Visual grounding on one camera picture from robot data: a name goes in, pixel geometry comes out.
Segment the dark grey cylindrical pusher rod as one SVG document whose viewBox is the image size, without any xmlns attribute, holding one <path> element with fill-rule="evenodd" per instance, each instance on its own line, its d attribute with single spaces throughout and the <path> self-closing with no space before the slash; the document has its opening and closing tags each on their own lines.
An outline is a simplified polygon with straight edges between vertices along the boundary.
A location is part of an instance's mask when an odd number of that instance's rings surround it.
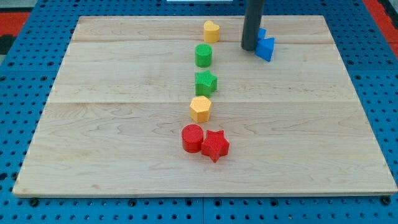
<svg viewBox="0 0 398 224">
<path fill-rule="evenodd" d="M 257 44 L 257 35 L 264 12 L 265 0 L 247 0 L 244 15 L 241 48 L 253 51 Z"/>
</svg>

